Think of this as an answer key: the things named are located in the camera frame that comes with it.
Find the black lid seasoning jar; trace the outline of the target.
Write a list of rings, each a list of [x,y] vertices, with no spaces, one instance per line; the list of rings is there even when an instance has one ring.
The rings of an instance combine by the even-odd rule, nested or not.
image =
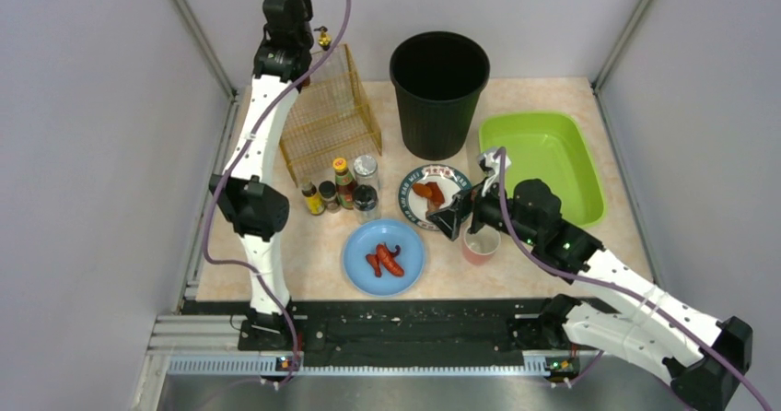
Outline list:
[[[357,185],[353,191],[353,206],[360,224],[380,219],[379,195],[371,185]]]

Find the silver lid spice jar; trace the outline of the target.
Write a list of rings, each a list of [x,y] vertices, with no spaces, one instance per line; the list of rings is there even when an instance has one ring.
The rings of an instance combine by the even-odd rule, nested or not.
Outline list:
[[[379,164],[374,157],[368,154],[357,157],[353,162],[353,172],[358,185],[380,190]]]

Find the sauce bottle yellow cap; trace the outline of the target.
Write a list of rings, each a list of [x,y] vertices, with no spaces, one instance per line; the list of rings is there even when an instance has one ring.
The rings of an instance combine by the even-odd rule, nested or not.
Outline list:
[[[353,173],[345,158],[336,158],[332,162],[334,182],[340,205],[345,209],[354,208],[353,192],[357,187]]]

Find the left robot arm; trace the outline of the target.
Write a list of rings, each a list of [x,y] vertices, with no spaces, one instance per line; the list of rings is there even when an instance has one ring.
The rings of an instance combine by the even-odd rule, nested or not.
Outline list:
[[[294,350],[297,332],[287,308],[281,232],[288,198],[272,186],[274,160],[287,116],[311,63],[310,0],[263,0],[266,22],[253,57],[250,103],[236,150],[209,182],[216,207],[238,235],[240,266],[251,280],[250,309],[239,349]]]

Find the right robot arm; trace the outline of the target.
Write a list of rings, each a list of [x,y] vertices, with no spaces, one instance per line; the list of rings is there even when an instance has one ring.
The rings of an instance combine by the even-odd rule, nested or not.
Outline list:
[[[552,342],[594,347],[634,364],[695,410],[726,409],[751,366],[753,329],[736,316],[719,320],[674,298],[560,210],[560,199],[539,179],[518,183],[511,197],[483,181],[426,218],[452,241],[465,218],[472,221],[470,232],[490,227],[506,233],[545,272],[613,308],[608,314],[554,297],[541,315]]]

